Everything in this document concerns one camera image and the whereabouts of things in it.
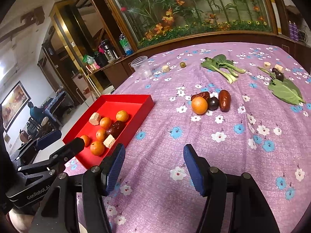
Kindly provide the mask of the left hand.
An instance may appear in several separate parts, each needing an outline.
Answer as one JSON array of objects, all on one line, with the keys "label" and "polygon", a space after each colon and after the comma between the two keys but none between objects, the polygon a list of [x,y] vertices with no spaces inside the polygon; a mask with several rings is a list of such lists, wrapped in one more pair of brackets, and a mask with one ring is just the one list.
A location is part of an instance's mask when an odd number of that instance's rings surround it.
[{"label": "left hand", "polygon": [[9,212],[9,217],[14,228],[20,233],[27,233],[31,228],[33,215],[26,215],[16,209]]}]

